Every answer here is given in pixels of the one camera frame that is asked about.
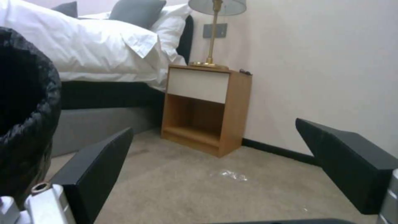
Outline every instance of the white wall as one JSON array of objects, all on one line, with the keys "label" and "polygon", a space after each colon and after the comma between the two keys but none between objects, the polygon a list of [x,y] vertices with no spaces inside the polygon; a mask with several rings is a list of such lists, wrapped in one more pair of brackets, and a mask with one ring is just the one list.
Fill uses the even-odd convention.
[{"label": "white wall", "polygon": [[[116,1],[78,2],[86,14]],[[398,157],[398,1],[247,2],[246,13],[220,18],[228,33],[214,53],[216,63],[254,74],[245,137],[310,154],[295,129],[300,117],[358,132]],[[191,60],[204,61],[212,18],[193,17]]]}]

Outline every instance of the bedside table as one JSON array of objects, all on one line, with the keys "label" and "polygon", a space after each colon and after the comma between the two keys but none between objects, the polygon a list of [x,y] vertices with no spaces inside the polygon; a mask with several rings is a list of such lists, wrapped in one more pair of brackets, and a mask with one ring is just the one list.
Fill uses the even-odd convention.
[{"label": "bedside table", "polygon": [[242,145],[252,77],[169,66],[162,138],[222,157]]}]

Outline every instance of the white pillow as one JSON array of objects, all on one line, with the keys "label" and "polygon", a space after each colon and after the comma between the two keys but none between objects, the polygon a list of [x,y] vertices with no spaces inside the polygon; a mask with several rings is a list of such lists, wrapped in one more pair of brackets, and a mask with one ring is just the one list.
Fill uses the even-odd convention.
[{"label": "white pillow", "polygon": [[98,14],[79,16],[78,18],[79,19],[107,20],[110,15],[111,15],[111,12],[103,12],[103,13],[98,13]]},{"label": "white pillow", "polygon": [[162,51],[167,54],[171,63],[181,61],[177,47],[185,28],[185,20],[191,12],[192,9],[188,4],[166,6],[151,27],[151,31],[159,35]]}]

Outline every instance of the table lamp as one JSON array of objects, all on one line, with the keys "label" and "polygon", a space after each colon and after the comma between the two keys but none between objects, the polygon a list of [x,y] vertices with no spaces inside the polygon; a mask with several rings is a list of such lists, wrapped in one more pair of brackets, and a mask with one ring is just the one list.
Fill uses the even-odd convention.
[{"label": "table lamp", "polygon": [[189,0],[188,4],[195,11],[214,15],[209,56],[207,57],[206,62],[190,62],[189,65],[228,70],[229,68],[227,66],[213,63],[213,47],[217,27],[217,17],[219,14],[223,16],[233,16],[245,12],[246,0]]}]

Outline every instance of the white duvet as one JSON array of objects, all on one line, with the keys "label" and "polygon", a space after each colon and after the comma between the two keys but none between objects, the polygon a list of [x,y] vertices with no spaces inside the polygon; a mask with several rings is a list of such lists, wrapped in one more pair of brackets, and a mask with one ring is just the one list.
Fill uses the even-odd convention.
[{"label": "white duvet", "polygon": [[164,88],[159,75],[168,59],[149,30],[115,20],[78,20],[22,0],[0,0],[0,26],[39,48],[63,81],[147,81]]}]

